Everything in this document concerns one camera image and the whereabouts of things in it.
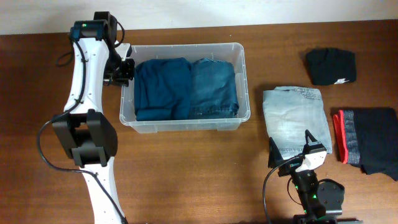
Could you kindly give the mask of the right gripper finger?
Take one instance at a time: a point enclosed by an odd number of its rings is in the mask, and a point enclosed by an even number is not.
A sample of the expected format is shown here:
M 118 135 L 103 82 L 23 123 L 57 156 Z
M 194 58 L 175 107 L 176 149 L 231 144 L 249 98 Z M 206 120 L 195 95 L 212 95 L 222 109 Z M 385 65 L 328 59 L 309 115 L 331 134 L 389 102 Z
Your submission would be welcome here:
M 281 163 L 284 162 L 284 159 L 277 147 L 273 138 L 269 138 L 269 159 L 268 159 L 268 168 L 275 168 Z
M 305 130 L 305 140 L 307 145 L 317 144 L 317 139 L 312 135 L 312 133 L 308 129 Z

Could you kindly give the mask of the light blue jeans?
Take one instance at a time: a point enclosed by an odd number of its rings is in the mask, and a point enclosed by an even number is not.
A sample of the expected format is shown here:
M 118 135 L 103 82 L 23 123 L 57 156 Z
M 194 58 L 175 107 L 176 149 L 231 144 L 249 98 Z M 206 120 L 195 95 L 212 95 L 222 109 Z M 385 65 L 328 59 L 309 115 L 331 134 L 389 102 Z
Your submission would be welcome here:
M 283 159 L 303 151 L 305 131 L 333 152 L 330 129 L 320 90 L 300 86 L 277 86 L 263 92 L 262 110 L 268 136 Z

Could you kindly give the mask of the teal blue shirt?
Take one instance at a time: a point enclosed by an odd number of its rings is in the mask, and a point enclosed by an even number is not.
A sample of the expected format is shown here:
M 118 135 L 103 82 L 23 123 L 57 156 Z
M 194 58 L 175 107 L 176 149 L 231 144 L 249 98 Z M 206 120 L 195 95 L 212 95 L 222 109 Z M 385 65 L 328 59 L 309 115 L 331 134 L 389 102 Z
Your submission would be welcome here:
M 190 111 L 191 63 L 185 58 L 152 59 L 136 67 L 137 121 L 184 120 Z

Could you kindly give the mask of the black garment with red trim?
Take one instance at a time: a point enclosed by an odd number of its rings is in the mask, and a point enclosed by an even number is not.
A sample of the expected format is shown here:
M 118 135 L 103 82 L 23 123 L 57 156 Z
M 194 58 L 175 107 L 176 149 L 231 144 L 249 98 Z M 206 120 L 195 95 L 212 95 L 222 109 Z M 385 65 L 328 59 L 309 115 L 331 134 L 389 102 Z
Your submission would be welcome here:
M 340 161 L 397 180 L 397 115 L 392 108 L 338 110 L 333 126 Z

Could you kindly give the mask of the dark blue jeans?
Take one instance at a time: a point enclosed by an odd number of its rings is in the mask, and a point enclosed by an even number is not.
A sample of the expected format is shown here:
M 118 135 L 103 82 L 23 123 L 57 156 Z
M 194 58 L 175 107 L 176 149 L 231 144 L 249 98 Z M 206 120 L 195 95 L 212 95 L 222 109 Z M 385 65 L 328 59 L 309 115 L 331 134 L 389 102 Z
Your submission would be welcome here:
M 233 118 L 238 114 L 235 72 L 232 63 L 202 58 L 191 72 L 190 119 Z

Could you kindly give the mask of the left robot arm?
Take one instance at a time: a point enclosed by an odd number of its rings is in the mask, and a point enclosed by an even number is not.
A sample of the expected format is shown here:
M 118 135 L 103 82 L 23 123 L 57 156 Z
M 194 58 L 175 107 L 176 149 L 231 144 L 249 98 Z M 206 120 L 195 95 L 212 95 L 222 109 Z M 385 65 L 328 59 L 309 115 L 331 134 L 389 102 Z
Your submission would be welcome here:
M 72 171 L 85 179 L 95 223 L 127 223 L 114 180 L 118 137 L 102 107 L 104 86 L 128 86 L 135 75 L 131 45 L 117 39 L 120 27 L 108 11 L 71 27 L 72 86 L 63 113 L 49 122 L 75 163 Z

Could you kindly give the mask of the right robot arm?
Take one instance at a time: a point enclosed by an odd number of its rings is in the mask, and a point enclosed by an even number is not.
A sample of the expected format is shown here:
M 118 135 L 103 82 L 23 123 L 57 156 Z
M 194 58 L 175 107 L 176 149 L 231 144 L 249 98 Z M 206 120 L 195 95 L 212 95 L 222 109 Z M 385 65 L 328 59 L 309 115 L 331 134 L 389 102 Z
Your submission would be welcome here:
M 275 141 L 269 139 L 270 173 L 279 177 L 290 176 L 303 208 L 303 215 L 294 215 L 292 223 L 337 223 L 343 213 L 345 188 L 331 179 L 319 180 L 315 169 L 323 165 L 326 147 L 316 140 L 310 131 L 305 131 L 303 151 L 290 159 L 283 159 Z

